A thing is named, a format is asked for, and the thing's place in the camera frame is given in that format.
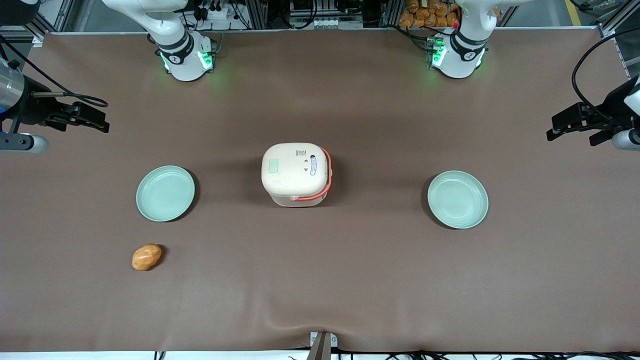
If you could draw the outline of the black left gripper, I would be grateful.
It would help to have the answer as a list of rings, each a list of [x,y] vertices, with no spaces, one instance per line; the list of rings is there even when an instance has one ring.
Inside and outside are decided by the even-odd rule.
[[[636,75],[611,90],[598,109],[611,118],[611,123],[624,129],[639,130],[640,80]],[[547,141],[572,132],[586,132],[602,127],[601,117],[583,102],[577,102],[551,117],[551,129],[546,132]],[[618,127],[601,129],[589,137],[592,147],[611,141],[620,131]]]

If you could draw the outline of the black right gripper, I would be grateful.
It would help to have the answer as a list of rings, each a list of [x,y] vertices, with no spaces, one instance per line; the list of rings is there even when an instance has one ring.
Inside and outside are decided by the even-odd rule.
[[[19,100],[19,123],[29,126],[48,126],[59,132],[66,132],[69,126],[84,126],[108,133],[110,124],[106,114],[84,102],[73,103],[71,117],[69,105],[57,101],[52,96],[35,97],[35,92],[50,92],[43,84],[23,75],[23,90]]]

